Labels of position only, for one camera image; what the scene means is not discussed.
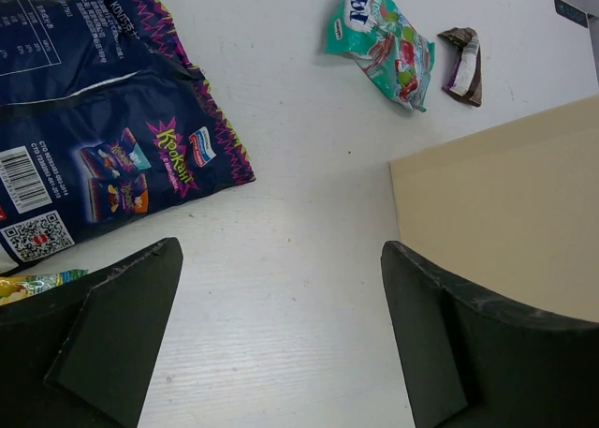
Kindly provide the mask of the teal Fox's candy bag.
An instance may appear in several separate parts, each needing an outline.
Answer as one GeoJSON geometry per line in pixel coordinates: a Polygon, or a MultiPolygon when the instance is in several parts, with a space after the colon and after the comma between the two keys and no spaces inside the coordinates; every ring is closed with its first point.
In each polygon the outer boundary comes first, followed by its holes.
{"type": "Polygon", "coordinates": [[[329,19],[325,53],[351,56],[388,99],[424,112],[435,44],[392,0],[341,0],[329,19]]]}

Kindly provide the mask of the dark blue purple snack bag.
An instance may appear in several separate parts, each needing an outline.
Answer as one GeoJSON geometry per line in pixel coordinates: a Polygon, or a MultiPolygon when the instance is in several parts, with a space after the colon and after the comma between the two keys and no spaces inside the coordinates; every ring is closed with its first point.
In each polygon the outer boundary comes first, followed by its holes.
{"type": "Polygon", "coordinates": [[[160,0],[1,0],[1,270],[251,183],[160,0]]]}

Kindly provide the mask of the yellow green snack packet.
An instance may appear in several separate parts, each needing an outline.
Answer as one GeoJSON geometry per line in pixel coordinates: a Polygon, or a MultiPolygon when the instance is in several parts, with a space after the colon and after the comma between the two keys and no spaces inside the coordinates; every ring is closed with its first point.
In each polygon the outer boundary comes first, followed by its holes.
{"type": "Polygon", "coordinates": [[[0,305],[7,305],[36,296],[61,285],[77,281],[87,275],[87,269],[74,269],[60,273],[29,274],[0,279],[0,305]]]}

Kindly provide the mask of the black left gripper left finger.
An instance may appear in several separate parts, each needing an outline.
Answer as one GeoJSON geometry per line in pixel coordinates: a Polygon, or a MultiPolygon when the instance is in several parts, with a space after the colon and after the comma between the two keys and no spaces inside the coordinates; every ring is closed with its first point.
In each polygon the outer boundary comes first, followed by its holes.
{"type": "Polygon", "coordinates": [[[2,426],[137,426],[182,266],[165,238],[2,306],[2,426]]]}

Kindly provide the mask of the beige paper bag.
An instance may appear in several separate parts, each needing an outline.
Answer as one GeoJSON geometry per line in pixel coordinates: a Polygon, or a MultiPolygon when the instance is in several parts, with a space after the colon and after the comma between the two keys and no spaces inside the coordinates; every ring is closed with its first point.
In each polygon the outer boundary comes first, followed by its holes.
{"type": "Polygon", "coordinates": [[[390,164],[401,241],[510,299],[598,318],[598,100],[390,164]]]}

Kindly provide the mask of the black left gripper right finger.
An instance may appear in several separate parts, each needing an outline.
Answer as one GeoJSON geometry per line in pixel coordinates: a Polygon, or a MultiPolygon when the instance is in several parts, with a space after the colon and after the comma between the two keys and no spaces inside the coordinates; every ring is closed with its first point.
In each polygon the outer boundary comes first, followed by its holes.
{"type": "Polygon", "coordinates": [[[396,241],[381,268],[418,427],[594,427],[598,326],[519,303],[396,241]]]}

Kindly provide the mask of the brown chocolate bar wrapper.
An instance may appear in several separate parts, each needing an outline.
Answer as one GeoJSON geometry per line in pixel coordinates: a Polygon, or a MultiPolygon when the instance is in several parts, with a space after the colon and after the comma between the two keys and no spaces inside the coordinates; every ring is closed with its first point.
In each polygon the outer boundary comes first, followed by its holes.
{"type": "Polygon", "coordinates": [[[453,99],[475,107],[482,105],[482,55],[478,33],[471,27],[454,27],[438,34],[458,53],[443,90],[453,99]]]}

